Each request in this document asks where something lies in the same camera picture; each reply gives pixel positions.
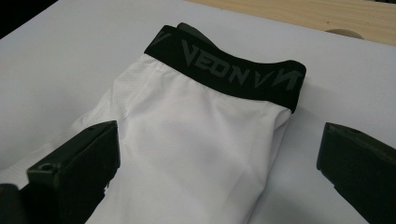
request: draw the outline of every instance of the black waistband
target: black waistband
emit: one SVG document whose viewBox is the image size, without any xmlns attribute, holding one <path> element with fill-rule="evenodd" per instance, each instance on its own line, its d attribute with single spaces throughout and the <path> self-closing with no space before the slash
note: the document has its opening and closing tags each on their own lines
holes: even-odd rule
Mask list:
<svg viewBox="0 0 396 224">
<path fill-rule="evenodd" d="M 239 98 L 270 101 L 292 112 L 306 71 L 295 61 L 254 63 L 236 58 L 172 26 L 164 26 L 145 53 L 211 89 Z"/>
</svg>

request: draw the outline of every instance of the white fabric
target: white fabric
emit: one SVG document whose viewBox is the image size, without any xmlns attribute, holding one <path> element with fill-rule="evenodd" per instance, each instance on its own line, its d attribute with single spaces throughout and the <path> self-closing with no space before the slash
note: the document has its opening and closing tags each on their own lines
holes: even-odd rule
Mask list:
<svg viewBox="0 0 396 224">
<path fill-rule="evenodd" d="M 115 119 L 121 167 L 87 223 L 247 223 L 290 110 L 235 98 L 143 55 L 62 136 L 0 173 L 24 171 L 83 129 Z"/>
</svg>

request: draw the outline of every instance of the white table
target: white table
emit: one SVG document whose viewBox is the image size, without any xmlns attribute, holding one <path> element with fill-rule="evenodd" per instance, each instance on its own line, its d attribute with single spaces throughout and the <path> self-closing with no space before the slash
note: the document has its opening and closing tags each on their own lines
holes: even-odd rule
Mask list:
<svg viewBox="0 0 396 224">
<path fill-rule="evenodd" d="M 165 25 L 184 21 L 251 61 L 307 67 L 251 221 L 365 220 L 316 169 L 326 121 L 396 147 L 396 47 L 177 0 L 60 0 L 0 40 L 0 169 L 92 109 Z"/>
</svg>

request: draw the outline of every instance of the black plastic part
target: black plastic part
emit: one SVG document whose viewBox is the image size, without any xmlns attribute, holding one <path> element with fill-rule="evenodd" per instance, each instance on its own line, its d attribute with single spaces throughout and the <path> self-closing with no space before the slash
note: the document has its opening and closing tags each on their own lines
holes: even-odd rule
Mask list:
<svg viewBox="0 0 396 224">
<path fill-rule="evenodd" d="M 31 223 L 85 223 L 120 167 L 117 122 L 82 131 L 27 170 L 21 190 Z"/>
<path fill-rule="evenodd" d="M 28 217 L 17 186 L 0 185 L 0 223 L 28 224 Z"/>
<path fill-rule="evenodd" d="M 369 223 L 396 223 L 396 149 L 326 123 L 317 167 Z"/>
</svg>

